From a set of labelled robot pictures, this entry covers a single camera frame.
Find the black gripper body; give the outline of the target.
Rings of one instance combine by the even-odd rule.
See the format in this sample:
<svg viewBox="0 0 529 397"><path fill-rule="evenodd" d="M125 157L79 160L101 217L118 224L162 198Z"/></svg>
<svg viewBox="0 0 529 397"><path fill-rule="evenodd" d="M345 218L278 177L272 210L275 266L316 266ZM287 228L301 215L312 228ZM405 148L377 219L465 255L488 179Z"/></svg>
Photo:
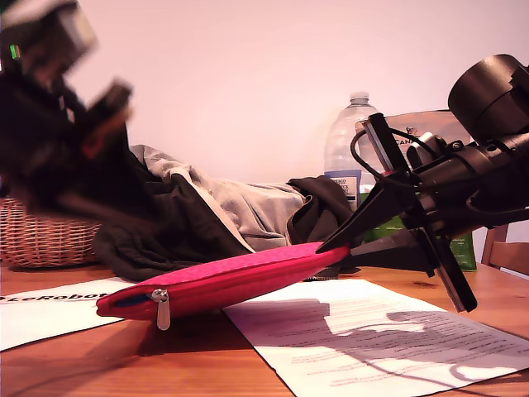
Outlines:
<svg viewBox="0 0 529 397"><path fill-rule="evenodd" d="M428 218L441 207L435 195L453 191L464 182L468 170L458 160L442 159L413 173L394 141L398 131L389 127L381 113L369 116L366 132L384 168L366 208L373 209L380 222L398 215L405 226L378 240L379 252L401 251L413 256L421 270L441 277L457 311L476 309L477 300L451 251L450 238L441 231L443 222Z"/></svg>

